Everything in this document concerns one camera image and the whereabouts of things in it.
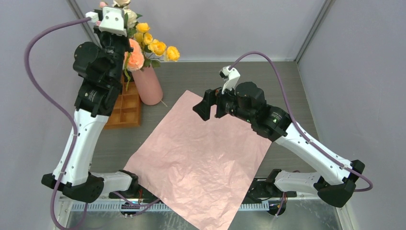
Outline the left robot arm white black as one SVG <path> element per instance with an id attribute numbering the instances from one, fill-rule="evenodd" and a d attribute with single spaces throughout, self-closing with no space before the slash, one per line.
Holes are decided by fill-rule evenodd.
<path id="1" fill-rule="evenodd" d="M 123 86 L 124 54 L 130 50 L 129 39 L 122 35 L 94 32 L 100 44 L 85 42 L 74 53 L 73 69 L 83 78 L 75 100 L 74 126 L 63 156 L 42 184 L 56 188 L 64 196 L 92 203 L 101 195 L 110 198 L 138 195 L 138 176 L 126 170 L 115 173 L 90 172 L 90 163 L 100 133 L 113 113 Z"/>

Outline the white rose stem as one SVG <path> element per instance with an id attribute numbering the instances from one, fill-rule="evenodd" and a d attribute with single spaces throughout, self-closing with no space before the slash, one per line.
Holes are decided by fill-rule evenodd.
<path id="1" fill-rule="evenodd" d="M 138 14 L 130 9 L 129 5 L 131 4 L 131 0 L 114 0 L 113 7 L 121 8 L 124 10 L 124 15 L 127 16 L 126 18 L 126 28 L 131 29 L 134 28 L 137 24 L 137 19 L 142 17 L 141 14 Z"/>

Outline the purple and pink wrapping paper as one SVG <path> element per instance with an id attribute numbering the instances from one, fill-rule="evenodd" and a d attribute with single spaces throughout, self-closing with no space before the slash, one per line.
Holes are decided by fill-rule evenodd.
<path id="1" fill-rule="evenodd" d="M 203 121 L 185 91 L 124 169 L 200 230 L 231 225 L 271 141 L 230 115 Z"/>

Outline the small bud thin stem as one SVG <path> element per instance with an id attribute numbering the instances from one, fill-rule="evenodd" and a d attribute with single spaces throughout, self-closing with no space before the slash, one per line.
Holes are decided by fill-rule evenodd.
<path id="1" fill-rule="evenodd" d="M 132 75 L 132 71 L 127 70 L 126 68 L 124 68 L 124 79 L 129 82 L 130 80 L 134 81 L 133 75 Z"/>

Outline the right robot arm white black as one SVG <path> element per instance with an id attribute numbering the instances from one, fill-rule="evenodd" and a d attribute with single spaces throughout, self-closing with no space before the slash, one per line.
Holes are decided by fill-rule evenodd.
<path id="1" fill-rule="evenodd" d="M 364 163 L 342 158 L 313 139 L 287 112 L 267 104 L 264 91 L 255 83 L 244 82 L 232 90 L 208 89 L 193 110 L 207 121 L 213 105 L 216 118 L 230 115 L 250 123 L 257 135 L 287 148 L 316 170 L 314 173 L 272 170 L 265 180 L 270 196 L 309 193 L 334 207 L 343 207 L 352 197 Z"/>

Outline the pink rose stem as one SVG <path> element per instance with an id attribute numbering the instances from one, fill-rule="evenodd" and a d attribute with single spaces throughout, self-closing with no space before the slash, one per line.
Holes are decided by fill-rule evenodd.
<path id="1" fill-rule="evenodd" d="M 96 26 L 100 26 L 102 20 L 103 20 L 103 8 L 107 7 L 108 3 L 105 1 L 100 1 L 99 3 L 99 9 L 97 10 L 98 13 L 98 21 L 95 23 Z"/>

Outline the peach rose stem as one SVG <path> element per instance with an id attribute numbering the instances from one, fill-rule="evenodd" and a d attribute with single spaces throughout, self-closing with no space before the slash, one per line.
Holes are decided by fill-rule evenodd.
<path id="1" fill-rule="evenodd" d="M 141 46 L 134 39 L 129 39 L 129 44 L 133 51 L 130 53 L 125 52 L 123 67 L 129 71 L 140 70 L 144 66 L 145 61 Z"/>

